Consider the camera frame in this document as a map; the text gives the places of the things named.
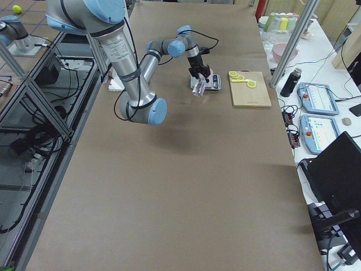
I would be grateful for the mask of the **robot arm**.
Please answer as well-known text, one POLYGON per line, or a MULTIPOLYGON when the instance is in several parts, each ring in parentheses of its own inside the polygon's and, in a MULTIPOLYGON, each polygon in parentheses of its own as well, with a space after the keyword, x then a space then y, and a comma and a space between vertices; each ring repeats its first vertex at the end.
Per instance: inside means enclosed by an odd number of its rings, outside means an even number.
POLYGON ((143 61, 138 62, 134 41, 127 40, 128 26, 124 1, 47 1, 46 18, 50 27, 75 35, 89 34, 97 40, 121 80, 121 120, 160 125, 166 118, 167 103, 149 88, 149 81, 164 55, 187 55, 189 72, 201 88, 211 71, 202 61, 198 44, 189 25, 177 30, 170 40, 151 41, 143 61))

